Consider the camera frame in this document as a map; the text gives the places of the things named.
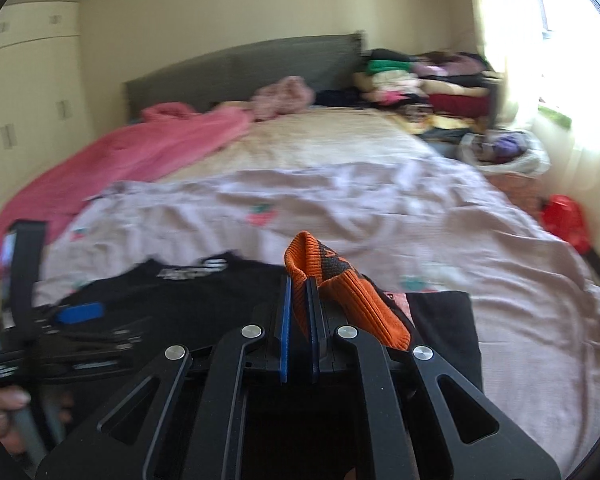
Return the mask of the person's left hand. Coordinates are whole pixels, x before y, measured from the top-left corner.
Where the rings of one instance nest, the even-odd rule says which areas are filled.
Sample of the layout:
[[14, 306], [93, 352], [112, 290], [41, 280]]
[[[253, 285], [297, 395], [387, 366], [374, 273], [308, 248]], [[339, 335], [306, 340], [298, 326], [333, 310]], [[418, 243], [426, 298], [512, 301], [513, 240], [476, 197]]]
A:
[[0, 389], [0, 441], [9, 454], [27, 452], [27, 443], [12, 423], [12, 414], [26, 408], [30, 401], [29, 393], [17, 386]]

